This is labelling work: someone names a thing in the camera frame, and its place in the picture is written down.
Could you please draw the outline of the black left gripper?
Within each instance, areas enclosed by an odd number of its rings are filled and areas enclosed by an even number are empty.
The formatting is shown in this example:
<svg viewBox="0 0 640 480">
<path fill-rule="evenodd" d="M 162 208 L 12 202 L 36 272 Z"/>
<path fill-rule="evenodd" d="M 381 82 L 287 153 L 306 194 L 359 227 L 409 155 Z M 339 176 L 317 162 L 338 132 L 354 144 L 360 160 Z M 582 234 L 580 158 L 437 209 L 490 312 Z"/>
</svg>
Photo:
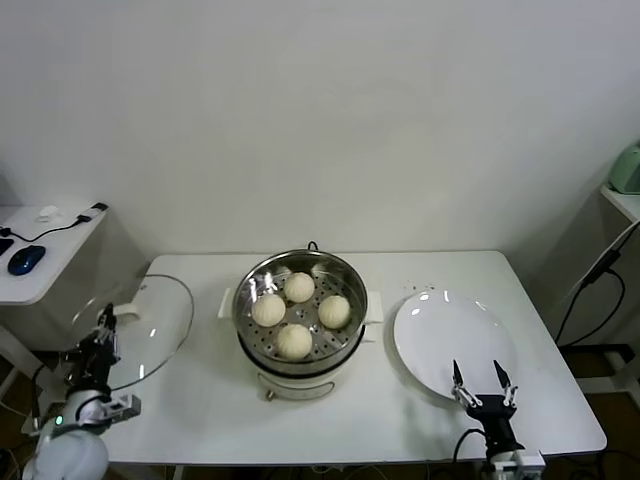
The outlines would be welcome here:
<svg viewBox="0 0 640 480">
<path fill-rule="evenodd" d="M 119 362 L 117 353 L 117 315 L 114 304 L 108 303 L 91 332 L 69 351 L 69 393 L 112 392 L 109 386 L 111 368 Z"/>
</svg>

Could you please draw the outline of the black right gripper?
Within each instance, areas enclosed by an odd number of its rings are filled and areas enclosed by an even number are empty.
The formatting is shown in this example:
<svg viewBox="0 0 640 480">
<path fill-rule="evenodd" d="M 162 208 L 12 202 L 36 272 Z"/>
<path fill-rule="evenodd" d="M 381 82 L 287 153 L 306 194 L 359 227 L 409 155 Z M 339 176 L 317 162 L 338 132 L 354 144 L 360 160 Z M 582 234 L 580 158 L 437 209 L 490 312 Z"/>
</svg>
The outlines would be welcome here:
<svg viewBox="0 0 640 480">
<path fill-rule="evenodd" d="M 478 421 L 483 428 L 487 450 L 523 450 L 512 429 L 510 420 L 517 411 L 515 398 L 518 386 L 511 382 L 507 371 L 497 360 L 493 365 L 503 395 L 489 394 L 476 396 L 464 385 L 463 376 L 456 360 L 453 360 L 453 387 L 451 393 L 462 406 L 467 407 L 467 415 Z"/>
</svg>

